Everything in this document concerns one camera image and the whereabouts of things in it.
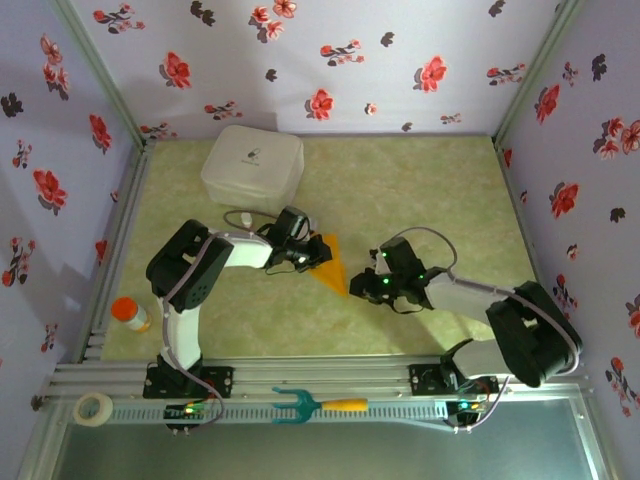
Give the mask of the orange paper sheet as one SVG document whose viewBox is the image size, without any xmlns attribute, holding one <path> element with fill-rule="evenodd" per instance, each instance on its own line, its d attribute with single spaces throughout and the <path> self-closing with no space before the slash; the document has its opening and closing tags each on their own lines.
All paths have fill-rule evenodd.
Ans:
<svg viewBox="0 0 640 480">
<path fill-rule="evenodd" d="M 335 234 L 327 234 L 323 236 L 323 242 L 330 249 L 331 259 L 312 269 L 310 274 L 315 280 L 318 280 L 333 292 L 341 296 L 347 296 L 346 271 L 341 259 L 338 238 Z"/>
</svg>

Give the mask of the white plastic storage box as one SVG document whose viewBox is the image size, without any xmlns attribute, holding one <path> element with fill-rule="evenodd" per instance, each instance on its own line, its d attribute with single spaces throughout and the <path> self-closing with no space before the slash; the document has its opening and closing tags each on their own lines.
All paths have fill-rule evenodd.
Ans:
<svg viewBox="0 0 640 480">
<path fill-rule="evenodd" d="M 303 172 L 300 138 L 231 125 L 216 139 L 201 180 L 215 203 L 277 214 L 292 203 Z"/>
</svg>

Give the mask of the orange capped bottle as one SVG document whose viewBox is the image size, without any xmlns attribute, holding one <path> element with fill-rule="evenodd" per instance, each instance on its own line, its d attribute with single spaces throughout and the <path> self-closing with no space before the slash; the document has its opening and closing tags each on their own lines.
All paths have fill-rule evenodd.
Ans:
<svg viewBox="0 0 640 480">
<path fill-rule="evenodd" d="M 151 325 L 147 311 L 130 297 L 116 298 L 111 304 L 110 312 L 116 321 L 134 332 L 145 332 Z"/>
</svg>

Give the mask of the white tape roll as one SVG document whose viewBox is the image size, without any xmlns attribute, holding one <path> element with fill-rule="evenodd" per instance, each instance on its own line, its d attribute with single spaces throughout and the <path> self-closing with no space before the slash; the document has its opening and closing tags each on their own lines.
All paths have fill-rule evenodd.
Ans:
<svg viewBox="0 0 640 480">
<path fill-rule="evenodd" d="M 107 395 L 97 392 L 87 393 L 75 403 L 72 416 L 80 426 L 97 428 L 108 422 L 113 409 L 113 401 Z"/>
</svg>

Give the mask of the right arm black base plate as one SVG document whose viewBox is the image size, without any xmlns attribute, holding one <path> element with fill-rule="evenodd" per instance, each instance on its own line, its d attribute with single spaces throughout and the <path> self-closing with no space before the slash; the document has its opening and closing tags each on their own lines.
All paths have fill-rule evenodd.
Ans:
<svg viewBox="0 0 640 480">
<path fill-rule="evenodd" d="M 447 365 L 411 364 L 408 372 L 413 396 L 491 395 L 500 390 L 493 377 L 468 379 Z"/>
</svg>

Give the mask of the aluminium side rail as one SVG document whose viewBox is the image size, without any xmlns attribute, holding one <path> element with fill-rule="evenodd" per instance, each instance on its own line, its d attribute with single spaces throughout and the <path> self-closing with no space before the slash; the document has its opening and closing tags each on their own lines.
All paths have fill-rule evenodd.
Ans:
<svg viewBox="0 0 640 480">
<path fill-rule="evenodd" d="M 102 264 L 98 267 L 96 283 L 89 307 L 74 350 L 72 362 L 100 362 L 106 332 L 110 323 L 110 305 L 118 290 L 130 232 L 135 223 L 138 204 L 153 157 L 156 143 L 145 142 L 143 149 L 131 157 L 119 201 L 108 231 L 107 247 Z"/>
<path fill-rule="evenodd" d="M 500 285 L 520 285 L 525 280 L 537 281 L 555 302 L 557 308 L 564 315 L 565 320 L 571 324 L 571 310 L 561 301 L 556 289 L 560 293 L 556 278 L 561 274 L 562 267 L 556 265 L 543 249 L 542 239 L 535 238 L 533 224 L 526 213 L 528 207 L 520 200 L 520 194 L 524 192 L 520 187 L 513 188 L 506 164 L 504 163 L 503 149 L 500 145 L 491 144 L 495 151 L 496 162 L 504 182 L 504 194 L 500 194 L 501 202 L 506 198 L 511 203 L 512 214 L 509 215 L 506 229 L 506 245 L 497 254 L 499 266 L 495 274 L 489 278 Z"/>
</svg>

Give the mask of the long aluminium frame rail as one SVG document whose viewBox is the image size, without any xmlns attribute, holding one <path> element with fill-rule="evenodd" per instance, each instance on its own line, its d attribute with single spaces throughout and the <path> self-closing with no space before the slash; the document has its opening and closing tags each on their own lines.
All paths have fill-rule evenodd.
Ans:
<svg viewBox="0 0 640 480">
<path fill-rule="evenodd" d="M 233 369 L 230 400 L 273 401 L 274 386 L 302 388 L 318 400 L 361 397 L 401 400 L 411 397 L 410 366 L 434 364 L 435 356 L 345 356 L 210 359 L 204 364 Z M 78 398 L 98 392 L 113 398 L 140 398 L 146 379 L 144 362 L 59 364 L 43 395 Z"/>
</svg>

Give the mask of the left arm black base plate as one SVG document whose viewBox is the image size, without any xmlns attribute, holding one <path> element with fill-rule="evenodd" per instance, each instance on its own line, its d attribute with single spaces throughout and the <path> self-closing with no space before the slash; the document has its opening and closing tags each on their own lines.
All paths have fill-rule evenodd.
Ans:
<svg viewBox="0 0 640 480">
<path fill-rule="evenodd" d="M 232 367 L 196 365 L 189 372 L 215 388 L 223 399 L 231 396 L 234 384 Z M 145 399 L 202 399 L 213 397 L 213 393 L 178 370 L 153 365 L 146 369 L 142 396 Z"/>
</svg>

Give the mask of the aluminium corner post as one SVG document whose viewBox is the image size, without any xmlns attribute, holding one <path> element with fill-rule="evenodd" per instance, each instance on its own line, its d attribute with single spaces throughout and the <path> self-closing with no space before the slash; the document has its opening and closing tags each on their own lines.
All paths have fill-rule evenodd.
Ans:
<svg viewBox="0 0 640 480">
<path fill-rule="evenodd" d="M 558 0 L 557 9 L 554 12 L 553 21 L 545 33 L 533 60 L 528 67 L 527 73 L 521 86 L 518 88 L 515 97 L 499 124 L 496 132 L 492 136 L 492 144 L 498 149 L 506 138 L 509 130 L 516 122 L 524 109 L 524 103 L 534 89 L 536 82 L 544 75 L 548 63 L 555 52 L 560 47 L 563 38 L 568 33 L 575 18 L 579 15 L 587 0 Z"/>
<path fill-rule="evenodd" d="M 80 49 L 83 58 L 88 64 L 94 78 L 99 83 L 119 120 L 126 127 L 136 149 L 139 152 L 145 150 L 147 141 L 143 139 L 134 117 L 126 104 L 125 98 L 110 74 L 106 63 L 100 55 L 95 42 L 85 28 L 75 7 L 70 0 L 46 0 L 59 18 L 59 21 Z"/>
</svg>

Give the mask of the aluminium lower frame rail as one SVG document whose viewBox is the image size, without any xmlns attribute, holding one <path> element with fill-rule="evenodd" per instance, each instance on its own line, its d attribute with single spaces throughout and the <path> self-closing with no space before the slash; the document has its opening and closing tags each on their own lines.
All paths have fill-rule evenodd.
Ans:
<svg viewBox="0 0 640 480">
<path fill-rule="evenodd" d="M 579 396 L 572 400 L 572 410 L 591 480 L 619 480 L 616 460 L 595 400 Z"/>
<path fill-rule="evenodd" d="M 39 412 L 17 480 L 52 480 L 69 421 L 69 406 L 51 401 Z"/>
</svg>

